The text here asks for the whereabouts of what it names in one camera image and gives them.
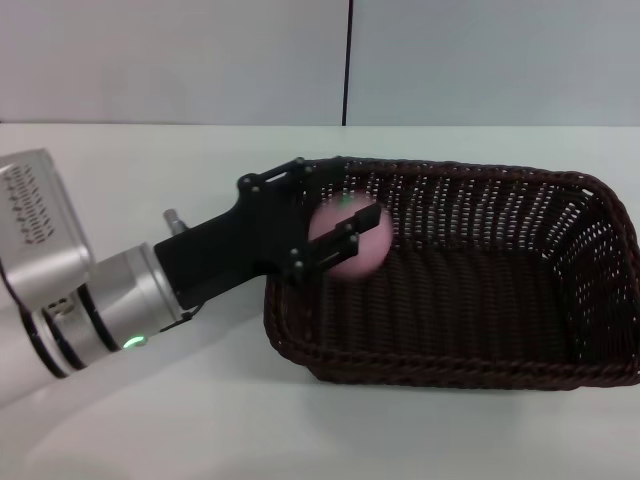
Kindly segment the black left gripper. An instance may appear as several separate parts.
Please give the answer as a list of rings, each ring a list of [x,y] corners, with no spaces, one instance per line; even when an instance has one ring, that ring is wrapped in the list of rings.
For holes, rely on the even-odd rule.
[[[255,277],[289,268],[297,282],[326,273],[355,281],[381,267],[381,205],[328,201],[308,229],[299,204],[317,204],[346,174],[342,157],[297,157],[239,184],[224,214],[154,246],[179,305],[192,309]]]

